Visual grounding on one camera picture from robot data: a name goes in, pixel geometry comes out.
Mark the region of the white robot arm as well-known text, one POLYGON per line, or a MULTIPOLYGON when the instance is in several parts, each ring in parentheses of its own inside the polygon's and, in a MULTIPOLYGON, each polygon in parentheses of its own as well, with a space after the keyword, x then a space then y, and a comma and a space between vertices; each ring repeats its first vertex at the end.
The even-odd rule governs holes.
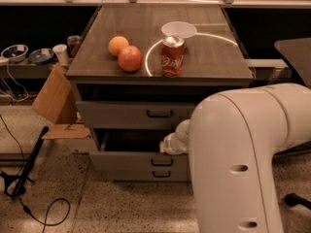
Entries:
POLYGON ((311 141, 311 89, 278 83, 219 92, 160 144, 189 157, 200 233, 284 233, 272 158, 311 141))

